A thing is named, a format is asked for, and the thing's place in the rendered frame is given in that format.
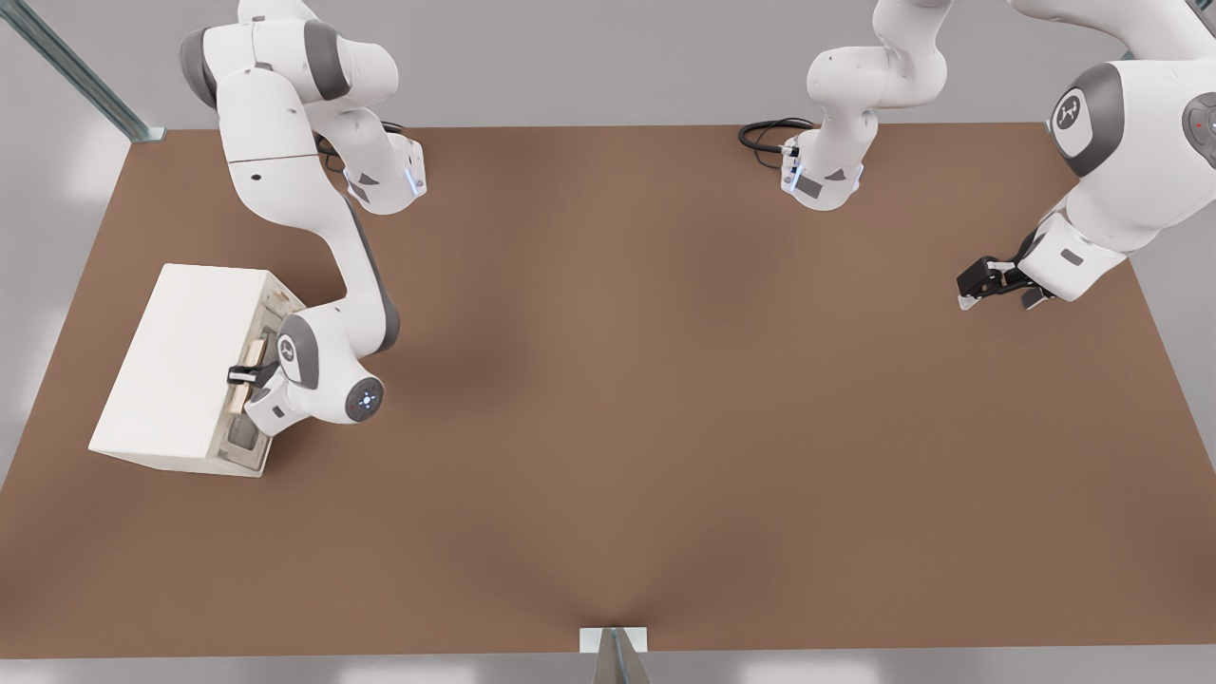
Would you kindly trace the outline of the pale oven door handle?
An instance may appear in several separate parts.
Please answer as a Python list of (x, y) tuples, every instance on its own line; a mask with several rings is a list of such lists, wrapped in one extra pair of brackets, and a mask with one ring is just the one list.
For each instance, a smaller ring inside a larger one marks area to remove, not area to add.
[[(241, 368), (260, 368), (261, 357), (264, 357), (265, 354), (266, 346), (268, 346), (266, 338), (252, 340), (247, 344), (247, 348), (244, 351), (244, 357), (242, 358), (242, 361), (237, 364), (237, 366), (240, 365)], [(252, 389), (255, 389), (255, 387), (252, 387), (249, 385), (231, 385), (231, 386), (233, 386), (233, 389), (232, 389), (232, 396), (227, 403), (226, 411), (230, 415), (240, 415), (243, 413), (246, 402), (249, 399)]]

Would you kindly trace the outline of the oven door with glass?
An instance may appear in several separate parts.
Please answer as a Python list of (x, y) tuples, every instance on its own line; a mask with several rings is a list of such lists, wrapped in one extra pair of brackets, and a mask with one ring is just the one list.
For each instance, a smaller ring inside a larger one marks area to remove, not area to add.
[(286, 316), (300, 312), (303, 303), (268, 270), (220, 268), (216, 279), (210, 292), (212, 302), (218, 305), (210, 342), (216, 344), (218, 379), (224, 389), (218, 408), (216, 460), (232, 465), (240, 473), (249, 471), (259, 476), (271, 438), (257, 428), (244, 409), (240, 415), (227, 414), (233, 386), (227, 385), (226, 372), (242, 361), (247, 344), (257, 338), (268, 340), (261, 364), (277, 361), (278, 326)]

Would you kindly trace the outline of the white oven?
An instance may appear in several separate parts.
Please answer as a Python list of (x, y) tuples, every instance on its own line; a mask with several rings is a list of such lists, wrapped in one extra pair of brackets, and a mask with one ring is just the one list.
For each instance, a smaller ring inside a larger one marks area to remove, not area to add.
[(261, 475), (216, 460), (224, 389), (210, 292), (220, 268), (229, 267), (161, 269), (88, 449), (154, 470)]

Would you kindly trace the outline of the silver frame post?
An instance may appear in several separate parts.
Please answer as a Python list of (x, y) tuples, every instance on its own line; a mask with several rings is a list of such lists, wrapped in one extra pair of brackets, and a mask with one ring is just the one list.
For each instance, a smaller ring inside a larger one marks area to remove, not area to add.
[(165, 128), (152, 128), (141, 120), (26, 0), (0, 0), (0, 19), (26, 39), (47, 65), (64, 77), (88, 103), (103, 113), (105, 119), (125, 134), (130, 142), (161, 142), (165, 138)]
[(592, 684), (652, 684), (638, 654), (647, 654), (644, 627), (582, 627), (580, 654), (596, 654)]

